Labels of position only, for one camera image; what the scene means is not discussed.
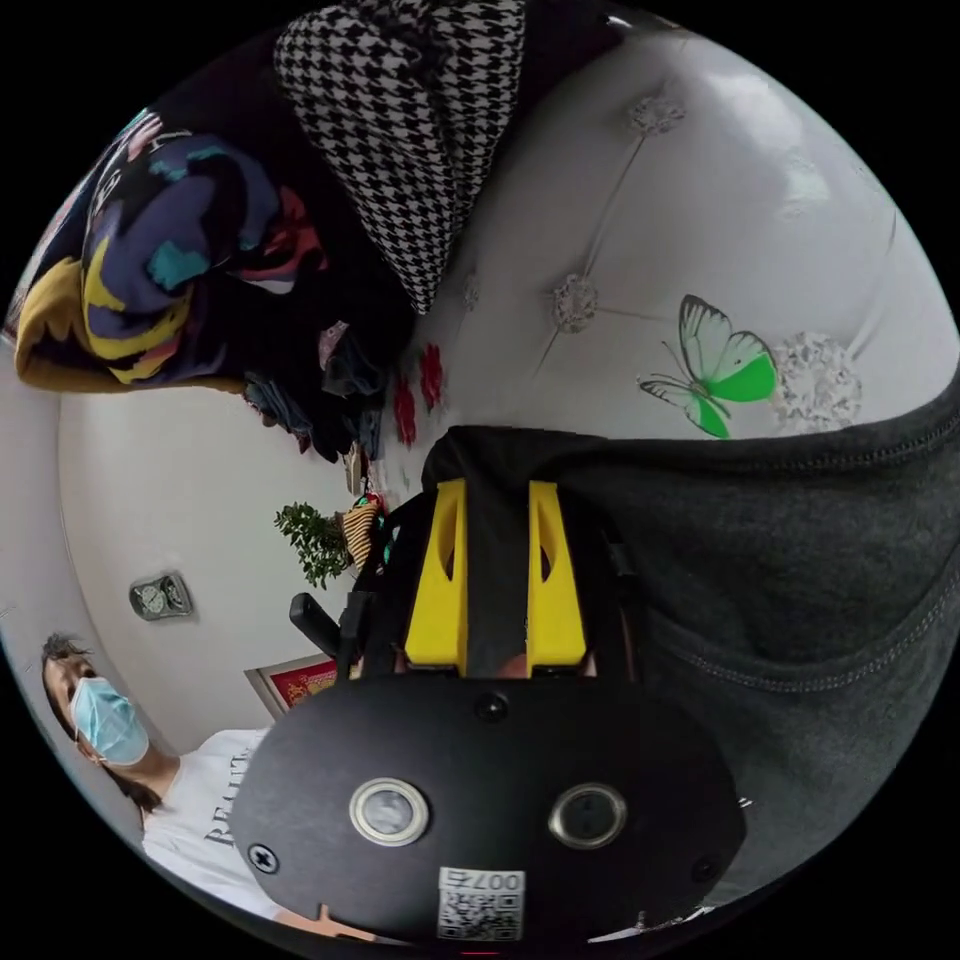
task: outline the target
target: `black and white pattern cloth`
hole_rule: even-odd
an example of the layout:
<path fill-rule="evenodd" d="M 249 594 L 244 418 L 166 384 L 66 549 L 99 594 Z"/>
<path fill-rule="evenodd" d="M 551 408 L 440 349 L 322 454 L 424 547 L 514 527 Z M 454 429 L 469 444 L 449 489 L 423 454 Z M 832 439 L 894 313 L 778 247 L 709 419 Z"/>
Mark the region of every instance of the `black and white pattern cloth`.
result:
<path fill-rule="evenodd" d="M 517 102 L 523 0 L 343 0 L 291 22 L 274 70 L 367 233 L 429 311 Z"/>

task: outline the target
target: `green plant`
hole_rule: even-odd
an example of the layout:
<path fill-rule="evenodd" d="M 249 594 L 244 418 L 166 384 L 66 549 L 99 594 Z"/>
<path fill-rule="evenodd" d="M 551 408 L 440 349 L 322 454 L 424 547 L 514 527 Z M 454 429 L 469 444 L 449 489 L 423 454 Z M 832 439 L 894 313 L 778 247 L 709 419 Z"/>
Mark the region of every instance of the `green plant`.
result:
<path fill-rule="evenodd" d="M 324 517 L 308 503 L 284 507 L 273 525 L 296 548 L 311 587 L 327 588 L 327 577 L 339 577 L 350 565 L 347 544 L 337 517 Z"/>

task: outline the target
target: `butterfly decal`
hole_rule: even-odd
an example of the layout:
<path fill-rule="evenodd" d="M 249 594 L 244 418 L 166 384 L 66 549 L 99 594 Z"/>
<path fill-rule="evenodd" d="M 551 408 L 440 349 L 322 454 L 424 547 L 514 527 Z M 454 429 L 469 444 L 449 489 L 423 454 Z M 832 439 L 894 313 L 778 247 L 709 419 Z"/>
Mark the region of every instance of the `butterfly decal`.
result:
<path fill-rule="evenodd" d="M 770 348 L 755 333 L 734 333 L 726 314 L 692 294 L 680 304 L 680 352 L 682 363 L 670 350 L 682 379 L 655 373 L 650 380 L 638 377 L 637 384 L 644 393 L 679 407 L 712 437 L 730 437 L 724 402 L 769 400 L 777 387 Z"/>

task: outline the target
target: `face mask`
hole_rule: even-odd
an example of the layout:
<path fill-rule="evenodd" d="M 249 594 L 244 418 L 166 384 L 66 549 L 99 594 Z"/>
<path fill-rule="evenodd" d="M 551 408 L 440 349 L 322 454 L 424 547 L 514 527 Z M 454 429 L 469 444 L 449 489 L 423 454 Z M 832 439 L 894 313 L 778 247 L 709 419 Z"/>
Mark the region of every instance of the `face mask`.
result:
<path fill-rule="evenodd" d="M 102 677 L 83 677 L 77 683 L 70 713 L 77 731 L 107 763 L 130 766 L 150 747 L 133 704 Z"/>

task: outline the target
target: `yellow bracket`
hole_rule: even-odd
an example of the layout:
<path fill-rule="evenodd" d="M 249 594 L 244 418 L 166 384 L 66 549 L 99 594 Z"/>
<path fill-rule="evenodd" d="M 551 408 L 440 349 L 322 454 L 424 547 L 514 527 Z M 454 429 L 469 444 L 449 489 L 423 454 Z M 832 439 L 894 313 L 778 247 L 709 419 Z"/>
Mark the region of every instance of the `yellow bracket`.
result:
<path fill-rule="evenodd" d="M 527 583 L 527 675 L 534 667 L 578 666 L 587 642 L 555 483 L 530 484 Z"/>
<path fill-rule="evenodd" d="M 405 646 L 418 667 L 467 672 L 467 486 L 437 485 L 430 539 Z"/>

